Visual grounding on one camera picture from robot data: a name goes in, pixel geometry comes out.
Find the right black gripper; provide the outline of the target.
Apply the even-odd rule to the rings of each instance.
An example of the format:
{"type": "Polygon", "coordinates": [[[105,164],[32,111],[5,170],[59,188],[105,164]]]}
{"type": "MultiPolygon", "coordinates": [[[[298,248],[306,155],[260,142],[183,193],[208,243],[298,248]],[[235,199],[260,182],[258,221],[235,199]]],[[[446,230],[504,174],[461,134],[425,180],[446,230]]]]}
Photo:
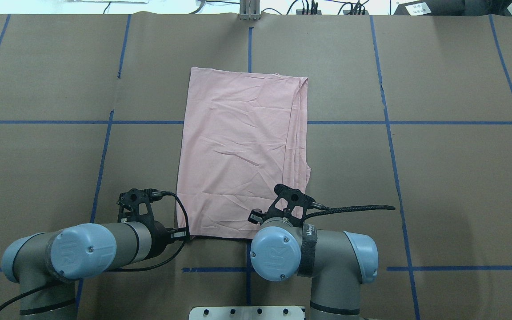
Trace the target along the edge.
{"type": "Polygon", "coordinates": [[[265,221],[278,217],[293,227],[303,227],[307,210],[315,208],[315,199],[284,184],[277,184],[274,193],[277,197],[268,210],[263,212],[261,209],[252,209],[248,222],[263,225],[265,221]]]}

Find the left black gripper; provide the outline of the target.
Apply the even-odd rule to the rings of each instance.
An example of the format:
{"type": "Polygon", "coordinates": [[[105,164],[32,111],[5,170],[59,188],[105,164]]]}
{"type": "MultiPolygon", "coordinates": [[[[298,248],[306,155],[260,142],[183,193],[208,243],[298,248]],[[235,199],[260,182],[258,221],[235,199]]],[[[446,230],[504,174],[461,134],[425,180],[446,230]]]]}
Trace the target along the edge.
{"type": "Polygon", "coordinates": [[[162,191],[147,188],[138,190],[132,188],[119,195],[117,200],[118,222],[136,221],[144,225],[151,234],[152,239],[168,239],[168,241],[189,241],[188,228],[165,228],[154,219],[151,203],[163,198],[162,191]]]}

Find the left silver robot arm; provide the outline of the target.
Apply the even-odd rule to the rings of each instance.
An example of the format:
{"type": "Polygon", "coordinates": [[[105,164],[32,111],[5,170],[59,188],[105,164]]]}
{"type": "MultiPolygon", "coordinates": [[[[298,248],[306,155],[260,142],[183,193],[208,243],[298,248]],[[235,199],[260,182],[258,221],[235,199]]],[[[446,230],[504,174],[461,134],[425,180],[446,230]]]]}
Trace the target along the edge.
{"type": "Polygon", "coordinates": [[[150,267],[131,264],[160,256],[177,241],[179,253],[190,239],[187,211],[171,191],[132,188],[119,195],[115,223],[85,223],[55,232],[41,232],[12,242],[2,255],[5,277],[20,286],[20,294],[0,305],[0,312],[20,302],[21,320],[75,320],[76,282],[104,272],[142,272],[162,267],[176,254],[150,267]],[[175,199],[185,225],[168,228],[155,220],[151,204],[175,199]]]}

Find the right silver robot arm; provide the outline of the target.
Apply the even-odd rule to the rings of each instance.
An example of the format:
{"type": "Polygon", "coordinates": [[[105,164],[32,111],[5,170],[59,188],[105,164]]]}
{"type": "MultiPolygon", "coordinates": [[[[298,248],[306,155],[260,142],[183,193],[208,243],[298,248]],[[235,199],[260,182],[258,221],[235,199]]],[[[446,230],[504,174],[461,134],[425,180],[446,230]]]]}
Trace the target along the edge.
{"type": "Polygon", "coordinates": [[[309,320],[361,319],[361,286],[374,282],[378,273],[375,241],[364,234],[321,230],[308,220],[387,206],[329,208],[284,184],[277,184],[274,193],[266,212],[256,208],[248,216],[250,223],[260,225],[249,253],[254,271],[272,282],[310,278],[309,320]]]}

